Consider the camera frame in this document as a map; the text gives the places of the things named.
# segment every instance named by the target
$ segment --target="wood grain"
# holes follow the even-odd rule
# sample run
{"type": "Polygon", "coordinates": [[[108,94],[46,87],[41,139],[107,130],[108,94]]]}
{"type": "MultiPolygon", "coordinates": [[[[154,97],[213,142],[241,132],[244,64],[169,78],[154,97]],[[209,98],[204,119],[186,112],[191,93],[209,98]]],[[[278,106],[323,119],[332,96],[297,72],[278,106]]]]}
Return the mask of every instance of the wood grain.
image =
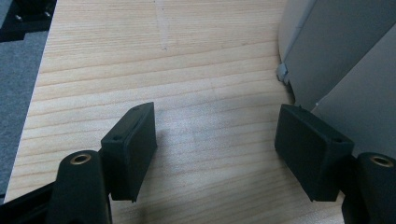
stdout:
{"type": "Polygon", "coordinates": [[[99,149],[132,106],[155,103],[159,148],[115,223],[342,223],[276,155],[276,43],[284,0],[62,0],[6,200],[99,149]]]}

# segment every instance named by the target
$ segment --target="black mount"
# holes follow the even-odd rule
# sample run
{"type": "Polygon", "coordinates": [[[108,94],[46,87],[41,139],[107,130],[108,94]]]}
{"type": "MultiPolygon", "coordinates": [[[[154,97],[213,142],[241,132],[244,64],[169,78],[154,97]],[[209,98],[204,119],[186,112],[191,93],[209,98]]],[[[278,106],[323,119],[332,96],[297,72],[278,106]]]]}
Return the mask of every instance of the black mount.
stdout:
{"type": "Polygon", "coordinates": [[[276,151],[311,201],[334,202],[346,195],[346,224],[396,223],[396,160],[377,153],[354,158],[353,142],[310,112],[282,105],[276,151]]]}
{"type": "Polygon", "coordinates": [[[101,143],[65,157],[55,182],[1,205],[1,223],[111,223],[108,194],[135,202],[157,148],[154,103],[130,109],[101,143]]]}
{"type": "Polygon", "coordinates": [[[13,0],[0,29],[0,42],[23,40],[26,33],[48,31],[57,0],[13,0]]]}

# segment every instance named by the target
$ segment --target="light wood surface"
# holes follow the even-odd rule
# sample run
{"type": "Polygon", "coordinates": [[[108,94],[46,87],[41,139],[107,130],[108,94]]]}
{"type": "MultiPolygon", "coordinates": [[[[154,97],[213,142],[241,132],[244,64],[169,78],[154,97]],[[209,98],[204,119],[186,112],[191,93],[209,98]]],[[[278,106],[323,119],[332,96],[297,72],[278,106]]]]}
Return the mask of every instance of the light wood surface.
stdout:
{"type": "Polygon", "coordinates": [[[284,5],[58,0],[6,200],[154,102],[159,148],[115,223],[342,223],[342,198],[311,203],[274,149],[284,5]]]}

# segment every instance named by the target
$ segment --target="gray fabric surface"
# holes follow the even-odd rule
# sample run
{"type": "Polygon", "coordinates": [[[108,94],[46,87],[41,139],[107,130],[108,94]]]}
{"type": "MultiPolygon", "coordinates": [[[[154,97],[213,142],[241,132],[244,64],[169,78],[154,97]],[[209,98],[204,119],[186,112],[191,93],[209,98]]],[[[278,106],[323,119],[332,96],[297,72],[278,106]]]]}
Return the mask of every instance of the gray fabric surface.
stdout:
{"type": "MultiPolygon", "coordinates": [[[[0,1],[0,24],[10,2],[0,1]]],[[[47,36],[32,33],[0,43],[0,194],[7,190],[47,36]]]]}

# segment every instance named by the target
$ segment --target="gray panel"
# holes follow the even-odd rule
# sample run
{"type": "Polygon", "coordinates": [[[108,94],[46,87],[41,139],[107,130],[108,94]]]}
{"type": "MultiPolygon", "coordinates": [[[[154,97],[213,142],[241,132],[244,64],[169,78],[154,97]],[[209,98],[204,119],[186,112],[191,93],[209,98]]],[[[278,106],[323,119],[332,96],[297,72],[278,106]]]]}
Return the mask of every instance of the gray panel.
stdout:
{"type": "Polygon", "coordinates": [[[283,62],[317,0],[289,0],[279,24],[279,55],[283,62]]]}
{"type": "Polygon", "coordinates": [[[396,25],[323,98],[314,113],[356,144],[396,158],[396,25]]]}
{"type": "Polygon", "coordinates": [[[394,0],[318,0],[285,63],[296,104],[312,109],[396,22],[394,0]]]}

